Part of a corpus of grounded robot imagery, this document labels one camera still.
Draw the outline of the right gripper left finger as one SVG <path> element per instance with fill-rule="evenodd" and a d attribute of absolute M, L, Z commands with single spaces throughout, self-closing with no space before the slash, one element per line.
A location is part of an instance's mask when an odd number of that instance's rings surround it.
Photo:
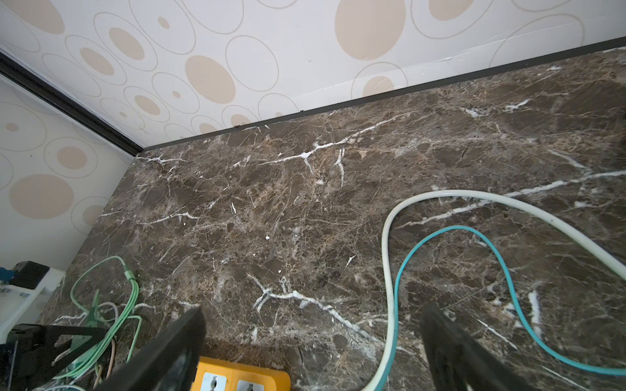
<path fill-rule="evenodd" d="M 201 308 L 187 311 L 96 389 L 191 389 L 205 334 L 206 323 Z"/>

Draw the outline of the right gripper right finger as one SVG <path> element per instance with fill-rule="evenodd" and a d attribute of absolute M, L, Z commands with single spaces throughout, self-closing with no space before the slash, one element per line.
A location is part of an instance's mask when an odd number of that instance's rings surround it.
<path fill-rule="evenodd" d="M 422 342 L 437 390 L 533 390 L 435 304 L 422 312 Z"/>

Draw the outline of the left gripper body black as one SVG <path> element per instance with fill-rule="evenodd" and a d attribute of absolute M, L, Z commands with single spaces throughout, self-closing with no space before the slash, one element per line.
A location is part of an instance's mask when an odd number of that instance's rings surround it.
<path fill-rule="evenodd" d="M 104 340 L 101 327 L 18 324 L 1 344 L 1 389 L 45 384 Z"/>

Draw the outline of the orange power strip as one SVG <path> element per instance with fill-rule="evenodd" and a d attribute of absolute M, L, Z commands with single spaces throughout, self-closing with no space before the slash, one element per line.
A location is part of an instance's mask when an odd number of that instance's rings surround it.
<path fill-rule="evenodd" d="M 200 357 L 191 390 L 290 391 L 291 386 L 290 376 L 285 371 Z"/>

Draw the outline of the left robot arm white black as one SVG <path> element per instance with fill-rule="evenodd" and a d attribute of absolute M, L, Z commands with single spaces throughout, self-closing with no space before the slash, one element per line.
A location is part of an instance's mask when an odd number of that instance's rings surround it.
<path fill-rule="evenodd" d="M 29 390 L 50 381 L 104 340 L 96 325 L 36 324 L 65 273 L 37 262 L 1 269 L 1 389 Z"/>

